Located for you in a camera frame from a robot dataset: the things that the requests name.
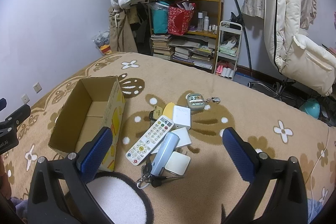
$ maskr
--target yellow cardboard box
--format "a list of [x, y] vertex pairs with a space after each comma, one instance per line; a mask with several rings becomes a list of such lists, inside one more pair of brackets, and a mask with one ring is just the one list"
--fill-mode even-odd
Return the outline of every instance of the yellow cardboard box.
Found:
[[82, 78], [61, 109], [48, 146], [65, 157], [79, 152], [102, 127], [109, 127], [113, 142], [99, 169], [112, 172], [124, 108], [117, 76]]

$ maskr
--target white rolling cart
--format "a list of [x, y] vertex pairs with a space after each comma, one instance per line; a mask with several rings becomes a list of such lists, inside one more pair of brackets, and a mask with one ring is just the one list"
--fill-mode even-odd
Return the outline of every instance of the white rolling cart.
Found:
[[[227, 24], [237, 25], [238, 27], [240, 27], [240, 30], [226, 27], [225, 25], [227, 25]], [[219, 29], [219, 35], [218, 35], [218, 41], [217, 41], [216, 53], [215, 53], [216, 54], [216, 63], [215, 63], [214, 74], [216, 73], [218, 58], [224, 59], [225, 61], [229, 61], [229, 62], [232, 62], [232, 63], [234, 62], [235, 63], [235, 68], [233, 70], [233, 75], [232, 75], [232, 78], [229, 78], [230, 80], [233, 80], [234, 75], [236, 73], [238, 58], [239, 58], [239, 54], [240, 54], [240, 45], [241, 45], [241, 41], [242, 41], [243, 27], [240, 24], [233, 23], [233, 22], [230, 22], [230, 21], [221, 21], [218, 29]], [[234, 34], [239, 35], [239, 39], [238, 39], [239, 44], [238, 44], [237, 56], [231, 56], [231, 55], [219, 52], [219, 45], [221, 43], [221, 37], [224, 35], [224, 32], [234, 33]]]

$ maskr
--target wall socket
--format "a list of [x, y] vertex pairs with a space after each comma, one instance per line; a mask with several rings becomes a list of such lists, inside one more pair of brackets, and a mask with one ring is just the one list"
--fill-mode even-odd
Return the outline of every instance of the wall socket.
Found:
[[41, 85], [38, 82], [33, 86], [33, 88], [36, 93], [39, 93], [42, 90]]
[[28, 95], [26, 95], [26, 94], [23, 95], [23, 96], [21, 97], [21, 99], [22, 99], [22, 101], [23, 101], [24, 104], [26, 104], [26, 103], [28, 103], [28, 102], [30, 101]]

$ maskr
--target white bottle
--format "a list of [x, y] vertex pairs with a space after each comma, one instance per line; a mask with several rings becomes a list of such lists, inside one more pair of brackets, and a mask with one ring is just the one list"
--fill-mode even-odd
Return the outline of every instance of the white bottle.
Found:
[[204, 18], [204, 30], [205, 31], [209, 30], [209, 17]]
[[202, 32], [203, 30], [203, 13], [198, 13], [198, 25], [197, 25], [197, 31]]

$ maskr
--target white wall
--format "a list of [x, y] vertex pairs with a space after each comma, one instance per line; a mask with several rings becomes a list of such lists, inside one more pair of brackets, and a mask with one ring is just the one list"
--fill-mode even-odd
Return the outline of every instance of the white wall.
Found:
[[[238, 0], [242, 7], [244, 0]], [[224, 18], [230, 19], [231, 12], [238, 14], [234, 0], [224, 0]], [[328, 47], [336, 47], [336, 30], [334, 26], [334, 12], [336, 0], [317, 0], [317, 16], [308, 29], [309, 38], [315, 43], [322, 43]], [[264, 20], [258, 17], [244, 16], [246, 33], [249, 41], [253, 70], [282, 79], [277, 69], [272, 65], [264, 44]], [[245, 39], [242, 38], [239, 65], [249, 67]]]
[[108, 29], [109, 7], [110, 0], [0, 0], [0, 98], [7, 100], [0, 121], [24, 93], [33, 105], [101, 57], [90, 38]]

